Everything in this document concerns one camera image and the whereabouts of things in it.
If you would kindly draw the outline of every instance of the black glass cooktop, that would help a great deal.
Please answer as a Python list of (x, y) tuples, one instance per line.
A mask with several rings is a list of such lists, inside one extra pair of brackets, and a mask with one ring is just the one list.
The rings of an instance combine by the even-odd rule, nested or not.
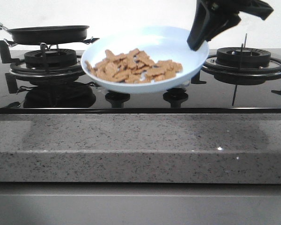
[[(281, 59), (281, 49), (270, 51)], [(25, 52), (11, 53), (22, 58)], [(124, 94), (96, 87), (87, 75), (38, 86), (9, 70), (0, 59), (0, 113), (281, 113), (281, 75), (231, 79), (201, 70), (190, 83), (171, 90)]]

